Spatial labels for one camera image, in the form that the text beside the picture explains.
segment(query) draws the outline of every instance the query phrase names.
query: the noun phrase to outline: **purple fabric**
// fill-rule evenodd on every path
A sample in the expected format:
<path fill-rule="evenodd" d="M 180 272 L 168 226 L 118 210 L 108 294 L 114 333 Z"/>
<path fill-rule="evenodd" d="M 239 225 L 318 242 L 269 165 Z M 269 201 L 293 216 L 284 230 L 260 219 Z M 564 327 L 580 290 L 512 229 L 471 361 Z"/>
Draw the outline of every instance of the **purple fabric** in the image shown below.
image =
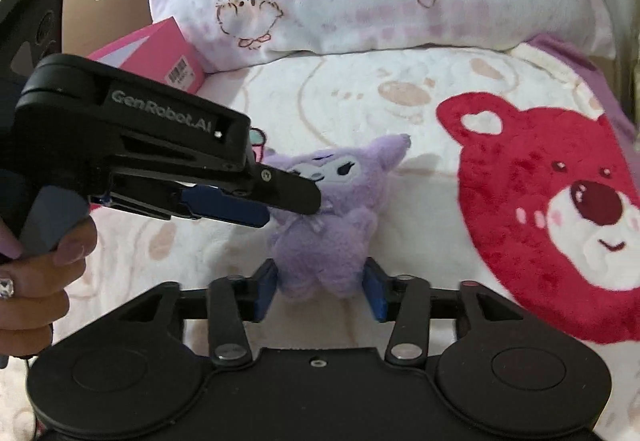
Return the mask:
<path fill-rule="evenodd" d="M 362 284 L 369 241 L 386 199 L 388 174 L 404 159 L 409 136 L 387 135 L 364 148 L 323 150 L 297 157 L 267 153 L 263 163 L 315 181 L 316 215 L 271 210 L 278 224 L 270 253 L 284 294 L 305 300 L 318 287 L 340 298 Z"/>
<path fill-rule="evenodd" d="M 625 155 L 636 190 L 640 192 L 640 154 L 634 149 L 636 129 L 622 112 L 618 100 L 616 100 L 609 85 L 607 85 L 604 74 L 576 47 L 559 40 L 555 36 L 541 34 L 527 43 L 571 67 L 598 98 L 607 115 L 607 119 L 609 119 L 613 127 L 613 131 L 616 133 L 616 138 Z"/>

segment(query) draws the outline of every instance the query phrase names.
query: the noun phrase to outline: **bear's nose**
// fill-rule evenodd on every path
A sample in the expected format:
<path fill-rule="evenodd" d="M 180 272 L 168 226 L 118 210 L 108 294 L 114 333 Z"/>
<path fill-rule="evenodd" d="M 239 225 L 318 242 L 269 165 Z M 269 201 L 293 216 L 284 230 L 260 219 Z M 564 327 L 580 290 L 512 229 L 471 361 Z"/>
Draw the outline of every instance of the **bear's nose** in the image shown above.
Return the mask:
<path fill-rule="evenodd" d="M 571 199 L 583 218 L 599 226 L 614 225 L 622 217 L 622 201 L 610 186 L 576 181 L 571 185 Z"/>

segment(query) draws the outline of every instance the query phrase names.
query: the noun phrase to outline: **ring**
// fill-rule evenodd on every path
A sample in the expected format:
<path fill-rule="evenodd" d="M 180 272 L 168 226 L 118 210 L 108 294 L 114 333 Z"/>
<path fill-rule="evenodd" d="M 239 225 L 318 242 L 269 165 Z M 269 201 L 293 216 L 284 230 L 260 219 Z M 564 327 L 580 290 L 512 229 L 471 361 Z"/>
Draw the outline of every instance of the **ring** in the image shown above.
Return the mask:
<path fill-rule="evenodd" d="M 0 299 L 7 300 L 14 296 L 14 281 L 9 277 L 0 277 Z"/>

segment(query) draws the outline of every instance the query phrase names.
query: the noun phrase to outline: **white blanket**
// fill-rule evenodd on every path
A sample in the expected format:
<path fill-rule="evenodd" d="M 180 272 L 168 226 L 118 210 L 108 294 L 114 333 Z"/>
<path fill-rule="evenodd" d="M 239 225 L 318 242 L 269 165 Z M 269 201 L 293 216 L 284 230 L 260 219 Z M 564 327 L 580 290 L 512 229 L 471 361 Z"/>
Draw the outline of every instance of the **white blanket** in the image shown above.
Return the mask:
<path fill-rule="evenodd" d="M 554 106 L 591 119 L 600 115 L 580 78 L 557 61 L 543 62 L 526 44 L 507 54 L 434 48 L 294 56 L 217 74 L 200 93 L 249 114 L 266 132 L 268 146 L 281 153 L 359 146 L 381 134 L 409 133 L 413 146 L 393 178 L 370 254 L 390 275 L 418 275 L 444 288 L 473 279 L 509 295 L 470 239 L 458 204 L 460 146 L 439 124 L 435 108 L 462 92 L 486 90 L 521 110 Z M 476 131 L 494 134 L 496 124 L 486 114 L 469 122 Z M 71 312 L 56 324 L 58 338 L 161 281 L 204 287 L 213 278 L 250 275 L 267 255 L 268 226 L 162 222 L 106 209 L 94 217 L 98 248 L 85 276 L 70 288 Z M 431 354 L 453 341 L 450 325 L 433 326 Z M 276 295 L 267 319 L 248 325 L 248 333 L 256 347 L 383 347 L 390 327 L 373 321 L 363 297 L 339 301 L 321 294 L 292 304 Z M 204 325 L 192 325 L 187 342 L 206 353 Z M 596 431 L 606 441 L 640 440 L 640 343 L 591 346 L 607 361 L 614 386 Z M 32 432 L 22 370 L 12 361 L 0 373 L 0 441 L 26 440 Z"/>

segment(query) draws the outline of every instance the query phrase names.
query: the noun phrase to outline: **pink box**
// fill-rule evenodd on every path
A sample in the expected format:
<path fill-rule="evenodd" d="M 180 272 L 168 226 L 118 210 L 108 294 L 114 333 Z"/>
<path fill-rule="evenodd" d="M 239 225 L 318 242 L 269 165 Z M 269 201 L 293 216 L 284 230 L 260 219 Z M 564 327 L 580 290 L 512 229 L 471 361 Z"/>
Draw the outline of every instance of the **pink box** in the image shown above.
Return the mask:
<path fill-rule="evenodd" d="M 143 27 L 89 55 L 100 62 L 195 94 L 204 72 L 174 18 Z"/>

